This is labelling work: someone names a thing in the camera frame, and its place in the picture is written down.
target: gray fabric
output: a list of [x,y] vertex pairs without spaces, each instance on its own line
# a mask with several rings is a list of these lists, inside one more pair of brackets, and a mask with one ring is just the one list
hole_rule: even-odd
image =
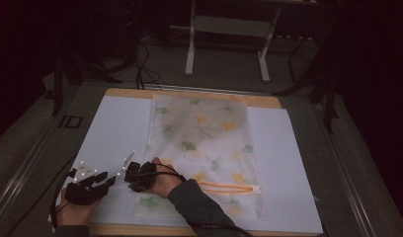
[[[202,192],[195,180],[187,180],[168,195],[168,200],[187,221],[197,224],[234,225],[214,200]],[[193,228],[198,236],[240,236],[227,230]]]
[[88,237],[90,230],[84,225],[64,225],[57,227],[53,237]]

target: wire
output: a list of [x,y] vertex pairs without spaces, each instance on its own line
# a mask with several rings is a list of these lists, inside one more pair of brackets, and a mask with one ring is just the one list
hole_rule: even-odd
[[[178,38],[178,37],[183,36],[183,35],[185,35],[185,34],[187,34],[187,33],[189,33],[189,32],[190,32],[190,30],[183,30],[183,31],[180,32],[180,33],[177,33],[177,34],[175,34],[175,35],[173,35],[173,36],[168,37],[168,40],[172,40],[172,39]],[[143,38],[141,38],[139,41],[145,42],[145,43],[151,43],[151,44],[161,44],[161,43],[164,42],[163,40],[158,39],[158,38],[155,36],[155,34],[150,34],[150,35],[148,35],[148,36],[146,36],[146,37],[143,37]]]
[[328,231],[327,231],[327,229],[325,228],[325,225],[324,225],[324,224],[322,224],[322,230],[324,230],[324,234],[325,234],[326,237],[330,237],[330,234],[328,234]]
[[186,179],[184,178],[184,176],[180,175],[179,173],[172,173],[172,172],[150,172],[150,173],[143,173],[143,174],[136,174],[133,175],[134,177],[140,177],[140,176],[151,176],[151,175],[171,175],[171,176],[175,176],[178,177],[181,181],[185,181]]
[[[146,64],[146,62],[147,62],[147,60],[149,58],[149,49],[148,49],[148,47],[145,46],[142,43],[139,43],[138,45],[145,49],[146,55],[145,55],[143,61],[141,61],[138,57],[136,57],[137,75],[136,75],[135,81],[136,81],[137,89],[138,90],[140,89],[139,84],[141,85],[142,90],[144,90],[145,89],[144,84],[155,83],[158,86],[158,88],[162,91],[161,86],[157,83],[157,81],[161,79],[161,74],[159,74],[158,72],[150,70],[147,67],[145,67],[145,64]],[[151,79],[150,81],[144,82],[142,71],[144,71],[146,73],[146,75]],[[155,73],[157,75],[157,78],[154,79],[153,76],[150,75],[150,73]]]
[[169,166],[167,166],[167,165],[164,165],[164,164],[158,164],[158,163],[153,163],[153,164],[155,164],[155,165],[159,165],[159,166],[163,166],[163,167],[166,167],[166,168],[168,168],[168,169],[170,169],[170,170],[172,170],[172,171],[174,171],[175,173],[177,173],[177,174],[178,174],[178,172],[177,172],[176,170],[174,170],[173,168],[171,168],[171,167],[169,167]]
[[10,229],[10,231],[7,233],[6,236],[10,236],[14,230],[20,225],[21,222],[24,221],[24,219],[30,214],[30,212],[36,207],[36,205],[40,202],[40,200],[43,198],[45,193],[50,189],[51,185],[53,182],[56,180],[56,178],[62,173],[63,169],[75,159],[76,155],[74,155],[72,158],[70,158],[64,165],[63,167],[57,172],[57,174],[53,177],[53,179],[50,181],[49,185],[44,189],[44,191],[41,193],[41,195],[38,197],[38,199],[32,204],[32,206],[24,213],[24,215],[13,225],[13,227]]
[[68,176],[73,177],[74,172],[76,172],[76,170],[71,170],[68,173],[66,173],[63,177],[61,177],[59,180],[59,183],[57,184],[56,189],[54,190],[53,199],[50,204],[50,219],[51,219],[51,225],[53,226],[54,229],[57,228],[56,215],[57,215],[58,211],[56,211],[56,205],[55,205],[57,197],[59,197],[59,193],[62,190],[62,187],[63,187],[63,184],[65,183],[66,178]]
[[57,212],[56,212],[56,214],[58,214],[62,209],[64,209],[67,205],[69,205],[70,204],[70,201],[67,203],[67,204],[65,204],[63,207],[61,207]]

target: black cable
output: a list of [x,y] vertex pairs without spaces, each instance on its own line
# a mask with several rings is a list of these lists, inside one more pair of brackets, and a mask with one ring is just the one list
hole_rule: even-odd
[[174,168],[171,168],[171,167],[169,167],[169,166],[167,166],[167,165],[164,165],[164,164],[158,164],[158,163],[152,163],[152,164],[155,164],[155,165],[159,165],[159,166],[166,167],[166,168],[168,168],[168,169],[170,169],[170,170],[172,170],[172,171],[174,171],[175,173],[177,173],[177,174],[178,174],[178,172],[177,172],[176,170],[174,170]]
[[57,228],[57,220],[56,220],[56,214],[58,211],[56,211],[56,200],[57,197],[59,197],[59,193],[62,190],[63,184],[65,183],[66,178],[73,177],[75,175],[76,170],[71,170],[68,173],[66,173],[64,176],[62,176],[59,180],[59,183],[56,186],[56,189],[54,190],[53,193],[53,199],[50,204],[50,220],[51,220],[51,225],[53,226],[54,229]]
[[[142,43],[139,43],[138,45],[141,46],[141,47],[143,47],[143,48],[145,49],[146,55],[145,55],[145,58],[144,58],[143,61],[140,61],[139,58],[136,58],[136,65],[137,65],[137,70],[138,70],[138,71],[137,71],[137,75],[136,75],[136,87],[137,87],[137,89],[139,89],[138,83],[140,83],[140,85],[142,86],[142,89],[144,90],[144,89],[145,89],[145,88],[144,88],[144,84],[145,84],[145,83],[151,83],[151,82],[153,82],[153,83],[155,83],[155,84],[158,86],[158,88],[162,91],[161,86],[157,83],[157,81],[161,78],[161,75],[160,75],[158,72],[155,72],[155,71],[150,70],[150,69],[148,69],[148,68],[145,67],[145,64],[146,64],[146,62],[147,62],[147,60],[148,60],[148,58],[149,58],[149,49],[147,48],[147,46],[145,46],[145,45],[142,44]],[[147,82],[144,82],[144,81],[143,81],[142,70],[144,70],[145,73],[152,79],[151,81],[147,81]],[[156,73],[157,76],[158,76],[158,78],[157,78],[157,79],[154,79],[154,78],[152,77],[152,75],[150,75],[149,72]]]
[[30,214],[30,212],[36,207],[36,205],[40,202],[40,200],[43,198],[43,196],[45,195],[45,193],[47,193],[47,191],[50,189],[50,186],[53,184],[53,182],[56,180],[56,178],[60,175],[60,173],[63,171],[63,169],[70,163],[73,161],[73,159],[76,158],[76,155],[74,155],[71,159],[69,159],[64,165],[63,167],[57,172],[57,174],[53,177],[53,179],[50,181],[49,185],[44,189],[44,191],[41,193],[41,195],[38,197],[38,199],[35,201],[35,203],[33,203],[33,205],[27,210],[26,213],[24,213],[24,215],[13,225],[13,227],[10,229],[10,231],[8,232],[8,234],[6,236],[10,236],[14,230],[18,227],[18,225],[23,222],[23,220]]
[[69,205],[70,204],[70,201],[67,203],[67,204],[65,204],[63,207],[61,207],[57,212],[56,212],[56,215],[62,210],[62,209],[64,209],[67,205]]
[[171,175],[171,176],[175,176],[175,177],[178,177],[181,181],[185,181],[186,180],[186,178],[184,178],[184,176],[182,176],[182,175],[180,175],[180,174],[178,174],[177,172],[176,173],[172,173],[172,172],[150,172],[150,173],[143,173],[143,174],[136,174],[136,175],[133,175],[134,177],[140,177],[140,176],[151,176],[151,175]]
[[330,237],[330,234],[328,234],[327,229],[325,228],[325,225],[322,224],[322,230],[324,231],[325,237]]
[[250,233],[248,233],[248,231],[242,229],[241,227],[238,227],[236,225],[225,225],[225,224],[199,224],[199,223],[195,223],[192,221],[187,221],[187,223],[189,223],[190,226],[192,226],[193,228],[196,229],[206,229],[206,230],[217,230],[217,229],[224,229],[224,230],[233,230],[233,231],[237,231],[241,234],[243,234],[244,236],[248,236],[248,237],[252,237],[253,235],[251,235]]
[[[151,79],[150,81],[146,81],[146,82],[143,82],[143,80],[142,80],[142,83],[143,83],[143,84],[148,84],[148,83],[152,83],[152,82],[153,82],[153,83],[155,83],[155,84],[158,86],[159,90],[162,91],[161,86],[157,83],[157,81],[161,79],[161,74],[159,74],[159,73],[156,72],[156,71],[150,70],[150,69],[148,69],[147,67],[144,67],[144,66],[143,66],[142,69],[144,69],[144,71],[146,72],[146,74],[147,74],[147,75],[150,77],[150,79]],[[158,78],[154,79],[154,78],[152,77],[152,75],[150,75],[149,71],[152,72],[152,73],[157,74]]]

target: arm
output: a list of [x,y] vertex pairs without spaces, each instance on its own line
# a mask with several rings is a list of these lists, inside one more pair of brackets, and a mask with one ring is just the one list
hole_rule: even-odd
[[63,225],[56,228],[53,237],[88,237],[90,230],[86,225]]
[[[152,162],[155,164],[161,163],[158,158],[155,158]],[[170,170],[163,166],[157,166],[157,171],[169,172]],[[198,224],[234,225],[220,206],[202,192],[195,180],[182,182],[175,176],[158,175],[155,185],[148,191],[162,198],[168,198],[187,221]],[[205,230],[199,228],[193,228],[193,230],[198,236],[240,236],[237,232],[230,230]]]

